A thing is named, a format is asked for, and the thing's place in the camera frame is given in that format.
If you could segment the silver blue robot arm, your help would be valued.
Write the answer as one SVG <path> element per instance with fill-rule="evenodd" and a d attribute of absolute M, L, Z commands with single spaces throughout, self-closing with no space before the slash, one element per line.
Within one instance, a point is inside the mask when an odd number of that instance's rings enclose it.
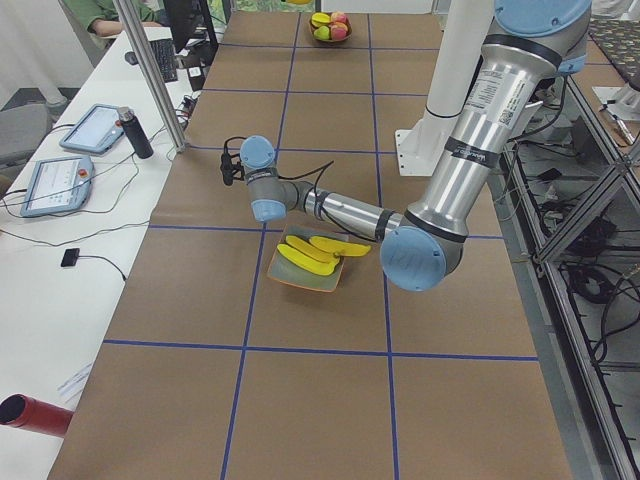
<path fill-rule="evenodd" d="M 433 169 L 422 197 L 396 213 L 287 180 L 271 143 L 254 135 L 239 152 L 254 217 L 299 210 L 333 222 L 380 243 L 396 286 L 435 287 L 459 265 L 468 214 L 537 85 L 583 67 L 590 17 L 587 1 L 452 2 L 425 113 L 408 134 Z"/>

